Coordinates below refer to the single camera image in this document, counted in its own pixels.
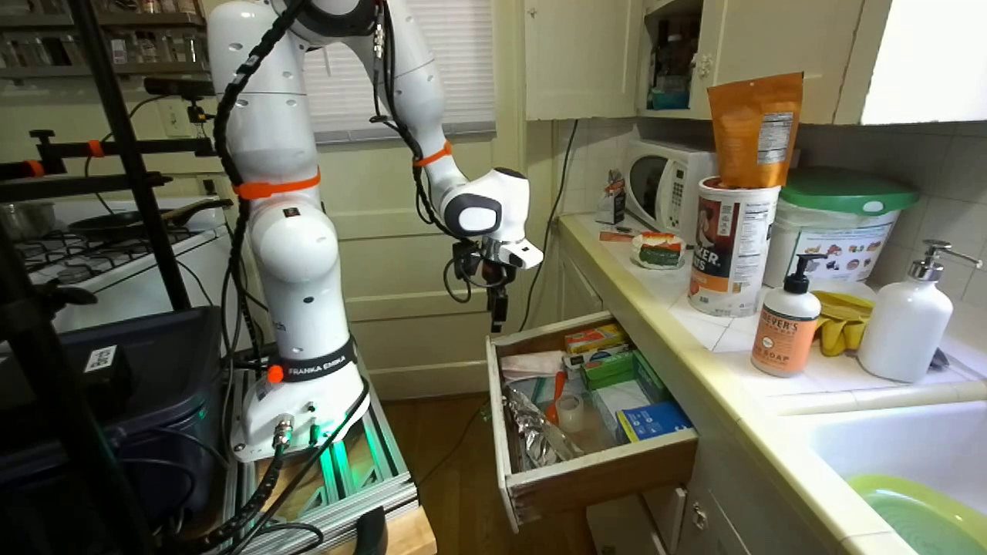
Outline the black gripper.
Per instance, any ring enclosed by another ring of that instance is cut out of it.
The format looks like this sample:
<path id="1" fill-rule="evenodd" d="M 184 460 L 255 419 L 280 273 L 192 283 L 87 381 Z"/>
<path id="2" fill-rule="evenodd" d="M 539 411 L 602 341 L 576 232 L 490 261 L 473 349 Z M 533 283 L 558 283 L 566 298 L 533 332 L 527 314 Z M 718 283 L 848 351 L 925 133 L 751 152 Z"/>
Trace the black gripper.
<path id="1" fill-rule="evenodd" d="M 503 332 L 503 324 L 507 314 L 506 283 L 515 281 L 515 264 L 496 261 L 487 250 L 480 250 L 472 239 L 459 239 L 452 245 L 452 277 L 457 281 L 480 277 L 487 283 L 490 332 Z"/>

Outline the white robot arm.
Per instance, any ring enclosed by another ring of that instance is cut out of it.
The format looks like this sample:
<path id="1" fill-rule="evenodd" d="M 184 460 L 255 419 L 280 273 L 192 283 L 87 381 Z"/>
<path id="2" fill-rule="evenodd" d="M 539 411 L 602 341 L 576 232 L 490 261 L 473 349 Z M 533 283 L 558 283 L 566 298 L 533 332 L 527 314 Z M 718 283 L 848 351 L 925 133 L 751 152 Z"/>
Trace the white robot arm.
<path id="1" fill-rule="evenodd" d="M 371 404 L 341 298 L 338 242 L 320 209 L 320 170 L 301 54 L 376 35 L 366 73 L 429 181 L 426 205 L 472 268 L 496 281 L 533 268 L 530 181 L 511 170 L 459 171 L 443 136 L 443 91 L 407 0 L 223 0 L 205 15 L 220 114 L 213 144 L 235 185 L 264 292 L 274 353 L 244 394 L 232 450 L 244 462 L 344 435 Z"/>

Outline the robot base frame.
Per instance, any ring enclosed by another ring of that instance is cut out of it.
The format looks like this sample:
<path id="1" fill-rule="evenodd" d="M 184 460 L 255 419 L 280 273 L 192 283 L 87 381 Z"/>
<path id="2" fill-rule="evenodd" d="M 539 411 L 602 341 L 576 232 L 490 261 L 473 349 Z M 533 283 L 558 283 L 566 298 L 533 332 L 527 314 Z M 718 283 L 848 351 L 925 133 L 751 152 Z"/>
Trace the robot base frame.
<path id="1" fill-rule="evenodd" d="M 216 555 L 439 555 L 420 486 L 376 397 L 282 460 L 272 497 Z"/>

